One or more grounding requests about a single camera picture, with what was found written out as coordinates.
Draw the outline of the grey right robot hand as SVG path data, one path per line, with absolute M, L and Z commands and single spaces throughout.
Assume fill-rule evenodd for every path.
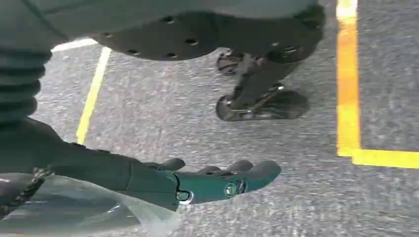
M 172 158 L 141 162 L 68 143 L 27 118 L 0 126 L 0 234 L 86 237 L 139 228 L 165 237 L 179 228 L 180 205 L 220 201 L 266 187 L 281 173 L 272 160 L 184 171 Z

